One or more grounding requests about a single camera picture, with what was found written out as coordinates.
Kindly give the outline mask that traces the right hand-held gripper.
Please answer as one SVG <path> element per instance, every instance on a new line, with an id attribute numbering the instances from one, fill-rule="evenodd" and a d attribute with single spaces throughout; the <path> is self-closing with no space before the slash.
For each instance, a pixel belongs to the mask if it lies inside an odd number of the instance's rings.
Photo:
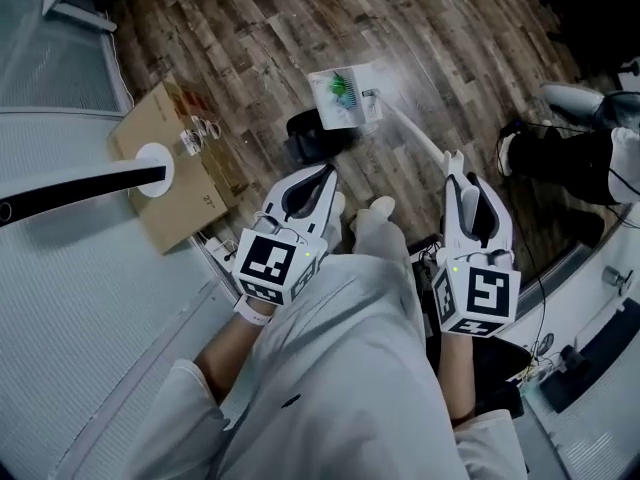
<path id="1" fill-rule="evenodd" d="M 443 333 L 489 338 L 516 318 L 521 273 L 513 222 L 497 192 L 475 173 L 445 182 L 444 248 L 432 283 Z"/>

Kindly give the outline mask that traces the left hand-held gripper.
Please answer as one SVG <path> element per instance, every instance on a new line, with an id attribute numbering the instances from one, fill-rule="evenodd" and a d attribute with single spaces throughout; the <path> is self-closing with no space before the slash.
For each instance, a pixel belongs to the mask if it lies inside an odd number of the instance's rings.
<path id="1" fill-rule="evenodd" d="M 278 181 L 252 227 L 243 230 L 232 276 L 239 291 L 277 306 L 291 304 L 320 269 L 328 243 L 320 237 L 337 187 L 329 164 L 294 172 Z M 308 219 L 306 231 L 281 221 Z"/>

